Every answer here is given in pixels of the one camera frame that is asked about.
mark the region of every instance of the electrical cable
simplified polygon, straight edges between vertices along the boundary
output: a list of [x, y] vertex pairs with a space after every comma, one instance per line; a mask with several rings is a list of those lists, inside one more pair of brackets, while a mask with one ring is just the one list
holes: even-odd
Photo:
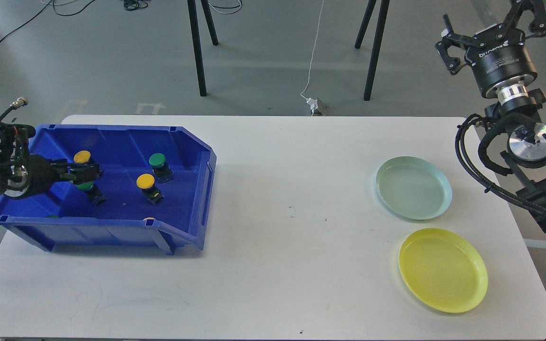
[[83, 10], [84, 10], [86, 7], [88, 7], [91, 3], [93, 3], [94, 1], [96, 1], [96, 0], [91, 0], [90, 2], [87, 3], [87, 5], [85, 5], [82, 9], [80, 9], [79, 11], [77, 11], [77, 12], [75, 12], [75, 13], [72, 13], [72, 14], [60, 14], [60, 13], [58, 13], [58, 11], [56, 11], [56, 6], [58, 6], [58, 5], [56, 5], [56, 0], [52, 0], [52, 9], [54, 9], [54, 13], [56, 13], [57, 15], [59, 15], [59, 16], [61, 16], [61, 17], [73, 17], [73, 15], [78, 15], [79, 13], [82, 13]]
[[309, 83], [310, 83], [310, 70], [311, 70], [311, 67], [313, 66], [313, 56], [315, 56], [315, 47], [317, 45], [317, 37], [319, 36], [319, 24], [321, 23], [321, 13], [323, 12], [323, 3], [325, 1], [326, 0], [321, 0], [321, 9], [319, 10], [319, 18], [317, 19], [317, 32], [315, 34], [315, 42], [313, 43], [313, 51], [311, 52], [311, 61], [309, 63], [309, 76], [307, 78], [307, 85], [305, 86], [305, 90], [303, 90], [300, 93], [301, 97], [305, 100], [309, 100], [307, 97], [303, 96], [303, 93], [307, 91], [307, 88], [309, 87]]
[[[214, 6], [214, 5], [210, 4], [209, 2], [208, 2], [208, 5], [210, 5], [210, 7], [212, 7], [212, 9], [214, 9], [214, 11], [216, 11], [217, 13], [224, 14], [224, 15], [230, 15], [230, 14], [235, 14], [235, 13], [237, 13], [237, 12], [239, 12], [241, 10], [241, 7], [243, 6], [242, 0], [237, 0], [237, 2], [239, 3], [239, 5], [233, 6], [233, 7]], [[221, 12], [218, 9], [236, 9], [236, 10], [234, 10], [232, 12]]]
[[464, 170], [466, 170], [467, 173], [469, 173], [469, 175], [473, 177], [473, 179], [475, 179], [477, 182], [479, 182], [481, 185], [483, 185], [486, 188], [484, 192], [488, 192], [488, 191], [492, 192], [496, 194], [496, 196], [504, 199], [505, 201], [509, 203], [512, 203], [513, 205], [516, 205], [518, 207], [521, 207], [531, 212], [535, 212], [538, 215], [542, 216], [543, 218], [546, 218], [545, 207], [537, 205], [531, 201], [521, 199], [518, 196], [512, 194], [511, 192], [508, 192], [504, 188], [498, 186], [496, 183], [494, 183], [493, 181], [485, 177], [485, 175], [483, 175], [473, 164], [473, 162], [471, 161], [471, 159], [469, 158], [466, 152], [466, 146], [464, 145], [464, 134], [466, 134], [466, 131], [471, 126], [474, 126], [479, 121], [483, 121], [483, 117], [479, 116], [478, 114], [473, 114], [469, 116], [464, 121], [464, 123], [461, 126], [459, 126], [459, 131], [456, 134], [455, 152]]
[[[72, 2], [76, 2], [76, 1], [77, 1], [77, 0], [69, 0], [69, 1], [67, 1], [67, 2], [65, 2], [65, 3], [63, 3], [63, 4], [55, 4], [55, 5], [52, 5], [52, 6], [65, 6], [65, 5], [68, 5], [68, 4], [70, 4], [70, 3], [72, 3]], [[46, 5], [49, 5], [49, 4], [50, 4], [49, 2], [45, 2], [45, 0], [41, 0], [41, 3], [42, 3], [42, 4], [46, 4]]]
[[12, 33], [18, 31], [19, 29], [23, 28], [24, 25], [28, 24], [29, 22], [33, 21], [33, 19], [37, 18], [37, 15], [40, 15], [41, 12], [44, 11], [44, 9], [46, 9], [48, 6], [50, 6], [50, 3], [54, 2], [54, 0], [50, 0], [50, 2], [47, 3], [47, 5], [44, 6], [44, 8], [42, 8], [39, 12], [37, 12], [36, 15], [34, 15], [32, 18], [30, 18], [27, 22], [25, 22], [24, 24], [22, 24], [21, 26], [18, 26], [17, 28], [15, 28], [12, 32], [9, 32], [8, 34], [6, 34], [6, 36], [4, 36], [2, 39], [0, 39], [0, 44], [2, 41], [4, 41], [4, 39], [6, 39], [9, 35], [11, 35]]
[[145, 0], [123, 0], [123, 8], [126, 11], [135, 11], [136, 9], [145, 9], [149, 7], [149, 3]]

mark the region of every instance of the green button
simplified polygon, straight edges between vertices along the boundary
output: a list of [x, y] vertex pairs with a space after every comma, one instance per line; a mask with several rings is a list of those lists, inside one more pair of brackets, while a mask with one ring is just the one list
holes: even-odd
[[94, 184], [94, 181], [88, 181], [87, 183], [76, 184], [75, 186], [78, 189], [83, 190], [85, 192], [87, 190], [90, 190], [90, 188], [93, 186], [93, 184]]
[[163, 155], [162, 153], [154, 153], [149, 158], [149, 164], [153, 168], [159, 168], [163, 166], [163, 164], [165, 164], [165, 155]]

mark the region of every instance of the yellow button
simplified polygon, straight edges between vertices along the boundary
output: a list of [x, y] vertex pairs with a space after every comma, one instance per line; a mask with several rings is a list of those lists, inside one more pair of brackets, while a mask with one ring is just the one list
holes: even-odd
[[89, 151], [80, 151], [75, 154], [73, 161], [75, 163], [86, 163], [90, 161], [91, 153]]
[[136, 186], [140, 189], [149, 189], [155, 184], [155, 178], [150, 174], [143, 174], [136, 179]]

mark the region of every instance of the light blue plate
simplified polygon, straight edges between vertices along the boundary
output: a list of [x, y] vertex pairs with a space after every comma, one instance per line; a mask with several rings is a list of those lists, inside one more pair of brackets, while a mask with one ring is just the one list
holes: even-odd
[[376, 190], [388, 208], [412, 220], [435, 218], [452, 201], [452, 187], [444, 173], [415, 157], [385, 162], [376, 173]]

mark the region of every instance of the blue plastic bin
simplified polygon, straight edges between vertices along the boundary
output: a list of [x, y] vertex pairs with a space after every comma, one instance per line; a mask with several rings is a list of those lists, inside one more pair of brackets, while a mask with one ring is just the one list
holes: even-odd
[[[61, 244], [158, 246], [171, 255], [189, 243], [203, 250], [216, 155], [186, 129], [41, 125], [29, 148], [52, 160], [91, 152], [104, 170], [95, 184], [107, 201], [95, 206], [68, 182], [25, 199], [0, 196], [0, 225], [24, 240], [44, 251]], [[165, 155], [174, 174], [156, 183], [165, 196], [157, 205], [136, 186], [139, 175], [152, 173], [154, 153]]]

